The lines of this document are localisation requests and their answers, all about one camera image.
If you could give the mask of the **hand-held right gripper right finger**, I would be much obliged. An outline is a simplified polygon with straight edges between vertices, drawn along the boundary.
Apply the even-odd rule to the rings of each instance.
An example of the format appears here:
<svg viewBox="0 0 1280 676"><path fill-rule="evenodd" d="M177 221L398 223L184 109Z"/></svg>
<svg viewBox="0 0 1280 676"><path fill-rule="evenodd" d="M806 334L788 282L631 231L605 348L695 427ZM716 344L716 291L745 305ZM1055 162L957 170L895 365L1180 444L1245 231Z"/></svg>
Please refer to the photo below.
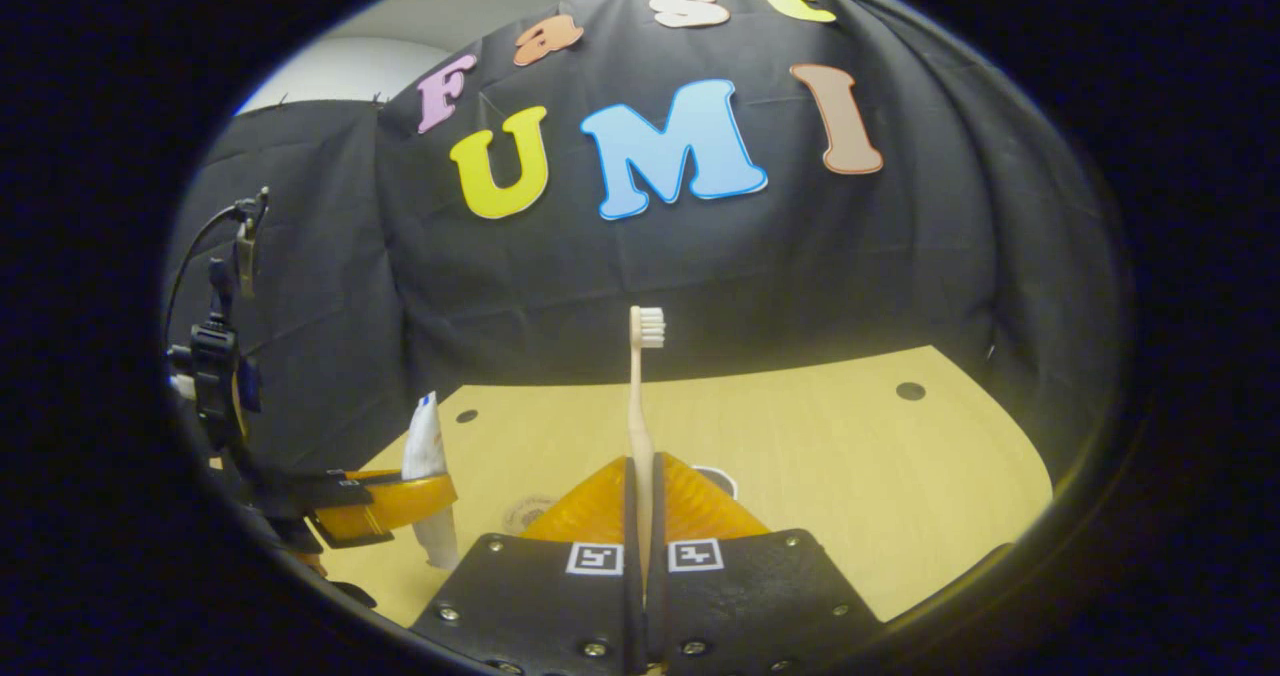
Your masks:
<svg viewBox="0 0 1280 676"><path fill-rule="evenodd" d="M806 530L772 530L672 455L654 463L648 648L668 675L833 675L884 624Z"/></svg>

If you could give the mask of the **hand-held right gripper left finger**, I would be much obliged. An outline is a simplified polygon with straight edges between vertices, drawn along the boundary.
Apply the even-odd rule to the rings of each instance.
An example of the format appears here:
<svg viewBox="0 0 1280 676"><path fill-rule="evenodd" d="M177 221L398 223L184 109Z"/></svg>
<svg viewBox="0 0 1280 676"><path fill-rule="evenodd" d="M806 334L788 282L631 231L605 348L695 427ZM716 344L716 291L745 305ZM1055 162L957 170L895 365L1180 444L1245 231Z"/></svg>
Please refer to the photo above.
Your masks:
<svg viewBox="0 0 1280 676"><path fill-rule="evenodd" d="M641 664L634 465L580 483L532 535L486 533L411 632L475 670L627 675Z"/></svg>

